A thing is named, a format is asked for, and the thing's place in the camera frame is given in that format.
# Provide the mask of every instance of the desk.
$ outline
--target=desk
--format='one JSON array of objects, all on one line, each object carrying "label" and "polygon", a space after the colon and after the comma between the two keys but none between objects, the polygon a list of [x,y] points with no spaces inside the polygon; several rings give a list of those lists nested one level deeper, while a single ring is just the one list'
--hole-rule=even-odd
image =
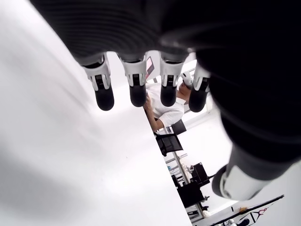
[{"label": "desk", "polygon": [[1,225],[190,226],[117,56],[115,106],[103,112],[52,30],[27,1],[13,2],[0,21]]}]

